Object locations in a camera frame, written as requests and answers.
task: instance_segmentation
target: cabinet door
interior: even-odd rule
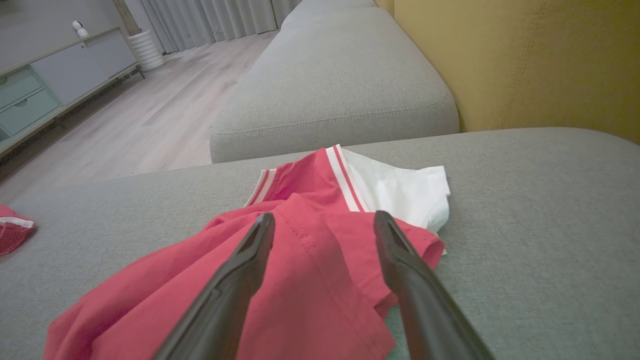
[[[136,63],[129,45],[120,30],[113,30],[85,41],[89,52],[102,71],[111,78]]]
[[[108,79],[84,42],[53,53],[31,66],[63,105]]]

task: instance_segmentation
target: red garment with white stripe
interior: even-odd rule
[[[342,155],[322,149],[263,171],[247,207],[135,261],[56,319],[45,358],[151,358],[257,216],[271,211],[273,249],[238,358],[383,359],[394,346],[383,322],[393,297],[380,272],[374,215],[362,211],[369,206]],[[442,242],[399,225],[434,268]]]

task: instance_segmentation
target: ribbed white pot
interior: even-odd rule
[[[156,70],[164,65],[164,58],[156,47],[154,37],[150,30],[141,32],[140,34],[129,37],[131,47],[136,52],[142,71]]]

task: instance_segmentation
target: gray curtain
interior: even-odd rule
[[[142,0],[167,53],[280,28],[301,0]]]

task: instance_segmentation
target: floor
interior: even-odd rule
[[[62,186],[211,163],[209,132],[277,31],[170,54],[0,163],[0,203]]]

